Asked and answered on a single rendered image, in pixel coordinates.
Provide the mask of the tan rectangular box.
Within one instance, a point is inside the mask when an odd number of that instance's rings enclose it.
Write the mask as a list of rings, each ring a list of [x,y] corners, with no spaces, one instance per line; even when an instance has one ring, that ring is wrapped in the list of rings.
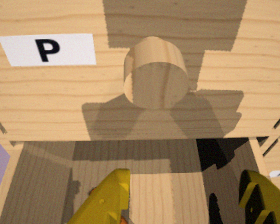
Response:
[[[158,140],[256,137],[262,154],[280,136],[280,119],[271,130],[183,132],[183,133],[128,133],[128,134],[8,134],[0,123],[0,144],[11,156],[16,141],[96,141],[96,140]]]

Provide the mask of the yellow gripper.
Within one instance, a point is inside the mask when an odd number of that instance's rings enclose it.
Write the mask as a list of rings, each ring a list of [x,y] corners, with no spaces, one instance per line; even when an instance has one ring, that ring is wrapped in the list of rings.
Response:
[[[115,169],[89,195],[67,224],[120,224],[121,209],[128,209],[130,170]],[[280,224],[280,189],[262,174],[243,170],[239,207],[245,224]]]

